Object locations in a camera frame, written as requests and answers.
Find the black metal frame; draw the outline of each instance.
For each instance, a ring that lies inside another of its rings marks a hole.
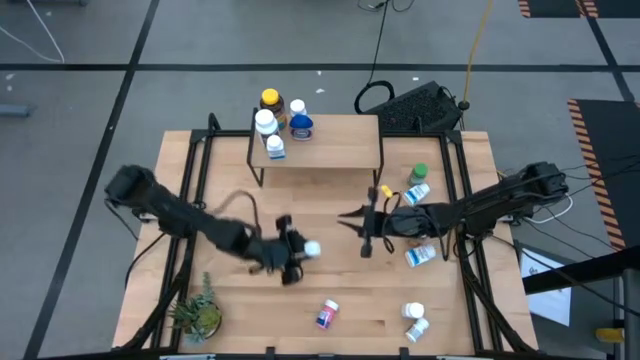
[[[189,141],[189,150],[187,152],[187,159],[186,159],[186,164],[185,164],[185,172],[183,174],[183,181],[181,184],[181,189],[180,189],[180,197],[182,199],[187,199],[188,198],[188,189],[189,189],[189,184],[190,184],[190,180],[192,178],[193,175],[193,167],[194,167],[194,163],[195,163],[195,154],[196,154],[196,148],[199,145],[199,143],[204,140],[204,150],[203,150],[203,154],[202,154],[202,159],[201,159],[201,164],[200,164],[200,170],[199,170],[199,175],[198,175],[198,180],[197,180],[197,186],[196,186],[196,193],[195,193],[195,200],[194,200],[194,206],[200,206],[202,208],[206,207],[206,204],[204,204],[202,202],[203,197],[204,197],[204,191],[205,191],[205,185],[206,185],[206,179],[207,179],[207,175],[208,175],[208,169],[209,169],[209,163],[210,163],[210,156],[211,156],[211,152],[212,152],[212,144],[213,144],[213,138],[214,137],[246,137],[249,136],[250,138],[253,138],[253,134],[254,134],[254,129],[252,130],[221,130],[220,129],[220,125],[218,124],[218,121],[216,120],[215,116],[213,114],[209,115],[209,128],[205,129],[205,130],[192,130],[191,133],[191,138]],[[456,191],[456,186],[455,186],[455,180],[454,180],[454,175],[453,175],[453,168],[451,166],[451,157],[449,154],[449,144],[453,144],[455,151],[456,151],[456,159],[459,163],[459,169],[460,169],[460,176],[462,179],[462,187],[463,187],[463,192],[465,195],[469,195],[472,192],[471,189],[471,182],[469,179],[469,172],[467,169],[467,164],[466,164],[466,158],[465,158],[465,154],[464,154],[464,148],[463,148],[463,143],[462,143],[462,137],[461,137],[461,133],[458,131],[447,131],[447,132],[428,132],[428,133],[422,133],[422,134],[418,134],[418,133],[385,133],[383,134],[383,136],[380,136],[380,148],[382,149],[382,142],[383,142],[383,137],[392,137],[392,138],[435,138],[438,139],[439,144],[440,144],[440,151],[442,153],[442,162],[444,165],[444,172],[445,172],[445,180],[446,180],[446,184],[447,184],[447,192],[449,195],[449,201],[453,202],[455,200],[457,200],[457,191]],[[382,171],[382,166],[381,169],[379,170],[380,172],[377,174],[375,174],[375,170],[374,170],[374,181],[377,184],[377,182],[380,180],[381,177],[381,171]],[[256,181],[258,181],[257,175],[255,174],[255,172],[253,171],[253,175],[254,177],[256,177]],[[459,229],[456,232],[456,236],[458,238],[463,237],[466,238],[466,235],[464,233],[462,233]],[[177,262],[177,251],[178,251],[178,247],[180,244],[181,239],[172,239],[172,244],[169,248],[169,252],[168,252],[168,257],[167,257],[167,264],[165,266],[165,274],[164,274],[164,278],[163,278],[163,284],[162,284],[162,289],[161,289],[161,296],[163,294],[167,294],[170,293],[170,288],[171,287],[175,287],[175,286],[180,286],[180,289],[178,291],[178,299],[182,299],[184,300],[187,296],[187,292],[188,292],[188,288],[189,288],[189,277],[190,277],[190,272],[191,272],[191,266],[193,263],[193,255],[194,255],[194,248],[195,248],[195,241],[196,241],[196,236],[192,236],[187,240],[187,245],[186,245],[186,251],[185,251],[185,255],[184,255],[184,260],[183,260],[183,265],[181,267],[181,271],[178,272],[178,275],[176,276],[176,278],[172,281],[173,278],[173,272],[175,269],[175,265]],[[458,246],[458,251],[459,251],[459,255],[461,258],[465,259],[465,260],[460,260],[460,268],[461,271],[464,271],[464,267],[465,266],[470,266],[468,263],[468,259],[466,259],[468,252],[467,252],[467,248],[465,246],[465,243],[463,241],[456,241],[456,244]],[[634,248],[634,252],[633,253],[627,253],[625,255],[625,262],[624,265],[629,265],[629,262],[633,260],[634,256],[637,256],[637,252],[638,249],[640,248]],[[486,293],[489,295],[489,298],[491,298],[491,286],[489,283],[489,274],[487,271],[487,266],[486,266],[486,259],[484,257],[484,251],[483,249],[480,247],[476,250],[476,261],[477,261],[477,266],[478,266],[478,275],[479,278],[481,279],[481,285],[483,287],[483,289],[486,291]],[[592,265],[589,266],[583,266],[581,267],[582,271],[589,271],[588,269],[592,268]],[[572,275],[578,277],[579,279],[583,279],[580,278],[579,275],[579,271],[576,273],[573,273]],[[557,286],[557,287],[564,287],[567,286],[567,284],[561,283],[561,281],[556,277],[553,276],[554,273],[552,272],[546,272],[546,273],[542,273],[539,275],[535,275],[535,276],[531,276],[529,278],[527,278],[528,280],[525,280],[525,286],[529,287],[535,287],[536,290],[538,291],[546,291],[549,290],[550,288],[552,288],[553,286]],[[483,346],[483,342],[482,342],[482,332],[480,329],[480,322],[479,322],[479,317],[478,317],[478,311],[477,311],[477,305],[476,305],[476,299],[475,299],[475,294],[474,292],[471,290],[470,286],[466,284],[466,282],[464,283],[464,291],[465,291],[465,298],[466,298],[466,303],[467,303],[467,311],[468,311],[468,315],[469,315],[469,323],[470,323],[470,330],[471,330],[471,335],[472,335],[472,341],[473,341],[473,346],[474,346],[474,352],[475,355],[463,355],[464,357],[468,357],[468,358],[473,358],[473,357],[485,357],[485,358],[492,358],[495,360],[506,360],[506,359],[511,359],[511,360],[580,360],[577,358],[567,358],[567,357],[557,357],[557,356],[549,356],[549,355],[544,355],[544,354],[531,354],[531,353],[513,353],[513,352],[504,352],[502,349],[502,342],[501,342],[501,338],[500,338],[500,333],[493,321],[493,319],[489,318],[489,327],[490,327],[490,334],[491,334],[491,338],[492,338],[492,345],[493,345],[493,349],[488,350],[488,349],[484,349]],[[180,342],[180,330],[179,329],[173,329],[172,333],[171,333],[171,342],[169,344],[169,346],[166,347],[161,347],[160,346],[160,342],[161,342],[161,338],[162,338],[162,330],[163,330],[163,322],[164,322],[164,316],[161,318],[161,320],[158,323],[158,326],[155,328],[155,331],[153,333],[153,337],[152,337],[152,341],[150,344],[150,348],[149,349],[115,349],[112,352],[107,352],[107,353],[95,353],[95,354],[82,354],[82,355],[77,355],[77,356],[64,356],[64,357],[60,357],[60,359],[64,358],[64,359],[158,359],[159,356],[167,356],[167,355],[177,355],[178,353],[178,349],[179,349],[179,342]],[[141,343],[139,343],[139,346],[142,346],[142,344],[144,343],[144,340],[142,340]],[[352,360],[352,359],[371,359],[371,360],[383,360],[383,359],[401,359],[401,360],[409,360],[409,359],[425,359],[425,360],[436,360],[436,359],[442,359],[442,356],[436,356],[436,355],[428,355],[428,356],[422,356],[422,355],[410,355],[409,354],[409,350],[406,347],[401,347],[399,348],[399,354],[398,355],[340,355],[340,354],[275,354],[275,348],[273,347],[268,347],[265,349],[265,353],[264,354],[215,354],[215,358],[216,359],[229,359],[229,360],[235,360],[235,359],[243,359],[243,360],[251,360],[251,359],[265,359],[265,360],[275,360],[277,359],[300,359],[300,360],[309,360],[309,359],[344,359],[344,360]]]
[[[258,176],[258,174],[256,174],[256,168],[253,167],[253,164],[251,162],[251,158],[253,155],[254,140],[255,140],[255,136],[253,134],[255,134],[255,131],[256,131],[256,122],[254,121],[254,118],[257,112],[258,112],[258,109],[253,108],[253,115],[251,116],[251,128],[249,130],[250,135],[249,135],[249,147],[247,149],[247,165],[251,170],[251,174],[253,175],[253,178],[256,179],[258,186],[262,187],[262,185],[264,184],[264,168],[260,168],[260,176]],[[380,182],[380,178],[382,177],[382,170],[384,169],[384,145],[382,143],[382,137],[383,137],[382,121],[378,119],[378,147],[380,151],[380,166],[378,167],[377,170],[373,170],[374,185],[378,185],[378,183]]]

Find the concrete floor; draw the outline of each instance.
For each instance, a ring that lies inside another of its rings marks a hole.
[[[149,3],[93,0],[85,8],[36,6],[68,63],[126,64]],[[418,0],[409,12],[390,11],[379,62],[464,64],[483,7],[484,2],[472,0]],[[161,0],[140,62],[369,63],[381,16],[359,10],[355,0]],[[640,64],[633,35],[640,20],[598,23],[618,63]],[[28,7],[0,2],[0,26],[55,55]],[[122,71],[1,71],[6,63],[42,62],[0,34],[0,102],[37,106],[29,119],[0,121],[0,287],[5,289],[0,297],[0,359],[24,355],[124,76]],[[585,19],[525,19],[515,0],[496,2],[476,63],[606,65]],[[640,97],[640,74],[624,77]],[[367,79],[368,71],[318,75],[313,69],[137,72],[40,356],[106,351],[111,345],[135,246],[102,203],[102,189],[120,165],[153,167],[164,131],[203,127],[211,111],[223,128],[248,128],[251,108],[266,87],[278,88],[286,99],[305,99],[315,113],[352,113],[353,99]],[[458,96],[464,88],[461,71],[380,71],[374,79],[391,81],[397,93],[430,80]],[[316,93],[319,88],[325,92]],[[622,100],[610,73],[477,72],[467,128],[489,132],[501,169],[517,170],[541,160],[560,168],[577,166],[583,160],[566,106],[569,98]],[[363,108],[383,99],[383,93],[372,92]],[[574,174],[586,176],[582,169]],[[572,188],[583,183],[569,182]],[[606,239],[593,192],[581,192],[574,200],[565,222]],[[540,228],[594,256],[609,251],[556,222]],[[515,229],[514,236],[565,258],[584,259],[526,225]],[[610,314],[604,303],[581,313],[596,322]],[[544,321],[536,319],[535,325],[540,345],[549,353],[601,356]]]

